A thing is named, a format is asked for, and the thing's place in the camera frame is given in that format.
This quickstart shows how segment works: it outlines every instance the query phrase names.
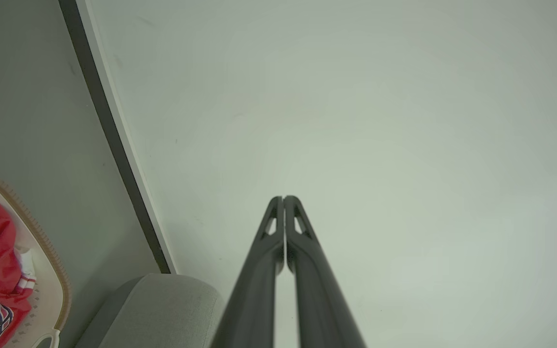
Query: jersey lettering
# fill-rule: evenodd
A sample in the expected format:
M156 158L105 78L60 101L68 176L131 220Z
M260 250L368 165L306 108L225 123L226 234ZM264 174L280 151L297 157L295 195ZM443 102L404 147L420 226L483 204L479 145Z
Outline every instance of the jersey lettering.
M0 304L0 337L4 334L4 331L12 324L13 319L14 312L10 308Z

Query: laundry basket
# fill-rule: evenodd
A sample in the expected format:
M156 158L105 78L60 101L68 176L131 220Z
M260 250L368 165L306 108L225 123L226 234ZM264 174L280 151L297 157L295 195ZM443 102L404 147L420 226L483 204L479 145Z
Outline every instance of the laundry basket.
M0 204L16 227L16 247L31 249L36 285L29 297L31 311L4 348L35 348L50 338L59 345L59 332L70 311L70 282L57 253L42 229L11 188L0 180Z

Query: gray cushion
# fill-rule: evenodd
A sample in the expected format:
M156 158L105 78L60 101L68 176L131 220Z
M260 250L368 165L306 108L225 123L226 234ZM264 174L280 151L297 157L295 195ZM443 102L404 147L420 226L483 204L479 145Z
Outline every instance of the gray cushion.
M146 275L111 295L77 347L206 348L222 310L219 293L200 280Z

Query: white tabletop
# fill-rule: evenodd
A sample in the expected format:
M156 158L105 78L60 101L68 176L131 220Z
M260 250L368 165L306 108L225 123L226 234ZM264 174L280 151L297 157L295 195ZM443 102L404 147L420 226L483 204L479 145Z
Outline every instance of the white tabletop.
M294 194L370 348L557 346L555 2L87 6L179 273L228 297Z

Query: dark strip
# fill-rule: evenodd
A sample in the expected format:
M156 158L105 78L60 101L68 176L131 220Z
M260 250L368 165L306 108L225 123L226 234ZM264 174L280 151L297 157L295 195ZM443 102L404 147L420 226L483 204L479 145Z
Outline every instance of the dark strip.
M104 131L106 140L109 142L111 154L115 157L117 169L124 181L126 191L128 191L128 196L130 196L132 206L141 224L141 229L143 229L143 233L146 235L147 244L150 245L150 249L152 250L156 263L161 269L161 273L170 273L161 244L156 236L156 231L154 230L150 216L147 213L147 208L143 202L137 181L134 179L128 157L126 157L124 145L122 145L122 141L119 138L119 133L117 132L115 121L113 121L113 115L111 114L109 103L106 100L104 89L102 89L102 83L100 82L98 70L93 61L89 42L87 42L83 22L79 14L79 7L77 7L75 0L59 0L59 7L64 14L68 33L70 33L70 38L73 41L74 51L77 53L77 59L79 60L81 71L85 77L93 106L96 108L96 113L98 113L102 130Z

